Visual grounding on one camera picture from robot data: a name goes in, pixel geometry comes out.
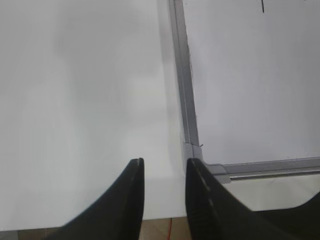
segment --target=black marker line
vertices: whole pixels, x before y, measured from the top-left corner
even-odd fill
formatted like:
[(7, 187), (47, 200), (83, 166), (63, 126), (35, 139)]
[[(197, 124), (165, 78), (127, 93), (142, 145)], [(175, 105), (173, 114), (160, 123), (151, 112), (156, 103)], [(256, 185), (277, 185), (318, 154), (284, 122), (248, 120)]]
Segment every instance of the black marker line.
[(261, 0), (262, 12), (265, 13), (265, 4), (264, 0)]

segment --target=white surface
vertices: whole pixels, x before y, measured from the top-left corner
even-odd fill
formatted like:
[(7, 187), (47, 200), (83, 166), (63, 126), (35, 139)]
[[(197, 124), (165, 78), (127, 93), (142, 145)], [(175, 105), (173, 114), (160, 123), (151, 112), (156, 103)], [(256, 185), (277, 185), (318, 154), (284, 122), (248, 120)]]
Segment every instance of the white surface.
[(0, 230), (60, 226), (132, 158), (144, 218), (182, 216), (166, 1), (0, 1)]
[(320, 156), (320, 1), (185, 0), (203, 158)]

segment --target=aluminum frame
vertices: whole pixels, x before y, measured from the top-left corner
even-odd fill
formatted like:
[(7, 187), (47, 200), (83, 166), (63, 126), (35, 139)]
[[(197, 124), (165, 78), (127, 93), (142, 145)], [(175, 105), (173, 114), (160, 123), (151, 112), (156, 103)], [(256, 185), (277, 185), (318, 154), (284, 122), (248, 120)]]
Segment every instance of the aluminum frame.
[(183, 125), (184, 165), (198, 158), (220, 182), (320, 174), (320, 157), (287, 159), (241, 164), (207, 164), (199, 146), (197, 117), (193, 93), (190, 52), (183, 0), (169, 0), (181, 116)]

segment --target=wooden floor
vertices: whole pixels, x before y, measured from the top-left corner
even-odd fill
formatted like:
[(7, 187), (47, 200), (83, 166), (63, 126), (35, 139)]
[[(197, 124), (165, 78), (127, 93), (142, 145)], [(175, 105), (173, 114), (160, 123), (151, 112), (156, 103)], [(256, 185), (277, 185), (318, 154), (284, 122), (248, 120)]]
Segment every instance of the wooden floor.
[[(142, 222), (139, 240), (191, 240), (186, 217), (145, 220)], [(59, 228), (28, 229), (0, 232), (0, 240), (42, 240)]]

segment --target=red wire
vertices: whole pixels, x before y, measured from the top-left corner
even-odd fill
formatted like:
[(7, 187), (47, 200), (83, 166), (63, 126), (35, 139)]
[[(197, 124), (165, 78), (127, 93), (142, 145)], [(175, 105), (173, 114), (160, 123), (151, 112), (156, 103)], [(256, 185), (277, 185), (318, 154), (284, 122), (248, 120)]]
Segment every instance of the red wire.
[(170, 218), (168, 237), (166, 238), (166, 240), (170, 240), (171, 238), (171, 228), (172, 228), (172, 218)]

